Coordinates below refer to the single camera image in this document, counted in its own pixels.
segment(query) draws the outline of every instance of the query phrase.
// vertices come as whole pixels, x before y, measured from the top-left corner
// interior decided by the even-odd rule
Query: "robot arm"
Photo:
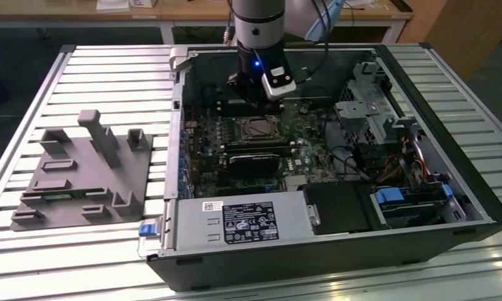
[[[236,28],[239,72],[228,80],[239,96],[263,107],[296,89],[283,51],[284,32],[318,41],[345,0],[228,0]]]

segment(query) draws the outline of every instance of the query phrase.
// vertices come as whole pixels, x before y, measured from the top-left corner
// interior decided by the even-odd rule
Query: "aluminum work table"
[[[502,298],[502,232],[429,262],[176,293],[137,256],[137,223],[13,232],[10,216],[43,153],[44,129],[71,137],[83,109],[115,135],[153,134],[144,217],[163,213],[174,83],[171,46],[79,46],[61,52],[0,160],[0,300],[479,300]],[[502,125],[433,50],[390,45],[426,101],[502,201]],[[393,93],[406,115],[409,108]]]

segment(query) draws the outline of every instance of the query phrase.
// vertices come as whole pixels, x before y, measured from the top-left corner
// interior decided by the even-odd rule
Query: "power supply label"
[[[272,202],[223,206],[226,243],[278,240]]]

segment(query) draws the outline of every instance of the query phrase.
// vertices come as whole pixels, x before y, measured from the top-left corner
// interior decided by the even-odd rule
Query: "white label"
[[[151,15],[135,15],[135,16],[132,16],[132,19],[156,19],[156,16],[151,16]]]
[[[223,202],[203,202],[203,211],[220,211]]]

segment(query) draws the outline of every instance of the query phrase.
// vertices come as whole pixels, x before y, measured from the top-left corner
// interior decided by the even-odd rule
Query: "gray plastic holder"
[[[63,129],[43,135],[45,152],[12,216],[13,231],[143,218],[152,135],[131,129],[115,136],[96,110],[83,110],[77,122],[91,137],[69,138]]]

